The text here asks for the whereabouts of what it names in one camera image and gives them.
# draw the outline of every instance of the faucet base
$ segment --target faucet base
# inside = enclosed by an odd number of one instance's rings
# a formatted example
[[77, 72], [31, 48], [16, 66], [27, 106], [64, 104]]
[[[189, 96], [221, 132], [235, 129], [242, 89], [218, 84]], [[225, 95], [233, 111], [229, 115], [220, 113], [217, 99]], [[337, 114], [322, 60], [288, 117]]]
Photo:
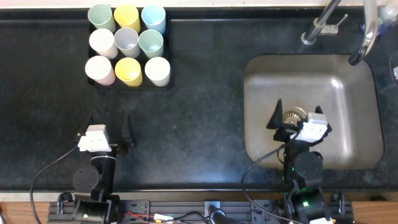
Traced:
[[317, 39], [314, 39], [313, 41], [307, 41], [306, 39], [305, 39], [305, 32], [301, 35], [301, 41], [304, 43], [304, 44], [307, 44], [307, 45], [313, 45], [313, 44], [315, 44], [315, 41], [317, 41]]

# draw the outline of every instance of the sink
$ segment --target sink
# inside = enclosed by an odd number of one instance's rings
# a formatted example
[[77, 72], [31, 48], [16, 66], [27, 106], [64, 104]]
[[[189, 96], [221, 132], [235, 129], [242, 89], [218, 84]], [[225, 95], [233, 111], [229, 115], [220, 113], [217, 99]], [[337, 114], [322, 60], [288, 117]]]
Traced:
[[[317, 106], [333, 128], [320, 144], [325, 169], [367, 169], [384, 155], [379, 105], [371, 68], [348, 63], [347, 55], [263, 55], [244, 71], [244, 130], [252, 160], [282, 143], [267, 123], [282, 99], [285, 122], [297, 122]], [[277, 156], [260, 163], [283, 169]]]

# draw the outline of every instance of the yellow cup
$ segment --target yellow cup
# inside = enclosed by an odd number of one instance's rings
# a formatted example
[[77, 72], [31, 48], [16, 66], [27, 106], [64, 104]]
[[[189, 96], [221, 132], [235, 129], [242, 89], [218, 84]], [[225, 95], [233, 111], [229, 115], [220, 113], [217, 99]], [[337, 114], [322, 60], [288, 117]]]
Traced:
[[122, 28], [130, 27], [137, 33], [141, 30], [138, 10], [134, 5], [126, 4], [117, 7], [114, 11], [114, 19]]
[[142, 83], [141, 66], [134, 58], [122, 58], [116, 64], [116, 76], [128, 86], [139, 86]]

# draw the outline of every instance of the black tray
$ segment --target black tray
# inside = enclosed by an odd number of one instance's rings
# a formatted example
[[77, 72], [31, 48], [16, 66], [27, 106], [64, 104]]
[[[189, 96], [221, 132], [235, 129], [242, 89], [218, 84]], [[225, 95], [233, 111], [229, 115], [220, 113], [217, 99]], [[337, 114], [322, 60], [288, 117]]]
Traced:
[[[142, 21], [141, 18], [141, 10], [139, 10], [139, 19], [141, 23], [141, 30], [138, 33], [138, 35], [141, 35], [142, 32], [147, 30], [148, 28], [146, 27], [144, 21]], [[121, 27], [119, 24], [115, 21], [116, 23], [116, 31], [118, 31]], [[96, 30], [96, 27], [90, 23], [89, 26], [89, 32], [92, 33]], [[170, 46], [169, 46], [169, 20], [166, 17], [166, 31], [162, 34], [163, 35], [163, 45], [164, 45], [164, 51], [163, 51], [163, 58], [166, 58], [169, 60], [170, 58]], [[88, 57], [92, 58], [94, 56], [99, 55], [95, 50], [93, 50], [90, 45], [88, 46]], [[109, 61], [111, 62], [112, 68], [114, 70], [117, 62], [121, 60], [122, 58], [125, 58], [126, 56], [118, 49], [118, 56], [114, 59], [110, 59]], [[105, 86], [97, 83], [94, 81], [92, 78], [87, 77], [87, 83], [91, 86], [97, 87], [97, 88], [105, 88], [105, 89], [118, 89], [118, 90], [168, 90], [171, 86], [172, 79], [170, 77], [170, 81], [166, 86], [159, 87], [155, 85], [145, 74], [145, 64], [148, 62], [149, 58], [147, 55], [141, 50], [141, 53], [138, 55], [138, 57], [135, 58], [138, 63], [141, 66], [141, 72], [142, 72], [142, 83], [139, 86], [127, 86], [124, 82], [122, 82], [118, 77], [116, 77], [114, 83], [111, 85]]]

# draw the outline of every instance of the wooden floor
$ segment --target wooden floor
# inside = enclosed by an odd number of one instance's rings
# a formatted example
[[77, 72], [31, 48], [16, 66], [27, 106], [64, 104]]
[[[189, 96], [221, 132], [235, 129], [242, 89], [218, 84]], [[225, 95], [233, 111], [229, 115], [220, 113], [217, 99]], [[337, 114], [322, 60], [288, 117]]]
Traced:
[[[48, 202], [35, 203], [42, 223], [47, 223]], [[354, 202], [355, 224], [398, 223], [398, 202]], [[7, 224], [35, 223], [29, 202], [0, 202]]]

